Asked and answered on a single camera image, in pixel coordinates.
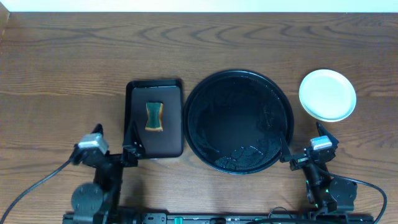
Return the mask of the yellow green scrub sponge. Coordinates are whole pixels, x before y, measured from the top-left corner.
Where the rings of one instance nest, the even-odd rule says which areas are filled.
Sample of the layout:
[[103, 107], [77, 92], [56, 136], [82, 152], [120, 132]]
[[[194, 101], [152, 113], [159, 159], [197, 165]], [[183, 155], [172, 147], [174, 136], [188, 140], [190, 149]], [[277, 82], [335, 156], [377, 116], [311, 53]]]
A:
[[147, 122], [146, 131], [163, 131], [162, 114], [164, 104], [159, 102], [146, 103]]

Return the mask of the mint green plate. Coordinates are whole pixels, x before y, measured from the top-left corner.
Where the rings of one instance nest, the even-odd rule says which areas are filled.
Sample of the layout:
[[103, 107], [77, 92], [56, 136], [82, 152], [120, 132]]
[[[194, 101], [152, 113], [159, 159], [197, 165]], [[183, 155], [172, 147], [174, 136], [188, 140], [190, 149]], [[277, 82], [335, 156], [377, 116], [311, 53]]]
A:
[[329, 69], [310, 72], [302, 80], [299, 100], [312, 117], [326, 122], [344, 120], [354, 111], [356, 92], [342, 74]]

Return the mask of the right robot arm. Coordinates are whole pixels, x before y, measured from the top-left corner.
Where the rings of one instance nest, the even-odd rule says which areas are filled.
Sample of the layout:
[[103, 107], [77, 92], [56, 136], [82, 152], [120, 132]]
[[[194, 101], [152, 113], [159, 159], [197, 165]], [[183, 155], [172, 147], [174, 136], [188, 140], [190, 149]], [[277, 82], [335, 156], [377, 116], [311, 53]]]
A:
[[307, 198], [315, 206], [308, 212], [311, 220], [348, 223], [348, 214], [354, 210], [357, 184], [341, 177], [332, 177], [326, 163], [335, 158], [339, 141], [320, 123], [319, 137], [310, 140], [301, 154], [290, 153], [285, 137], [281, 137], [281, 162], [288, 162], [290, 170], [302, 170], [306, 178]]

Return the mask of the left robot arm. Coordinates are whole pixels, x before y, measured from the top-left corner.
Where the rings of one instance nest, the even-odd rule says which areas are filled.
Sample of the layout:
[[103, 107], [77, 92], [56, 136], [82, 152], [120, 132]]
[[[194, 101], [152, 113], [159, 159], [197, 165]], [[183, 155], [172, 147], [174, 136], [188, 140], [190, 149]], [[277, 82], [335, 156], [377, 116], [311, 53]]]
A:
[[136, 167], [145, 153], [134, 122], [124, 133], [123, 152], [111, 154], [103, 134], [103, 126], [94, 130], [74, 145], [70, 156], [73, 165], [83, 164], [95, 169], [95, 177], [77, 187], [72, 195], [73, 212], [63, 216], [63, 223], [142, 223], [142, 215], [133, 208], [119, 207], [123, 170]]

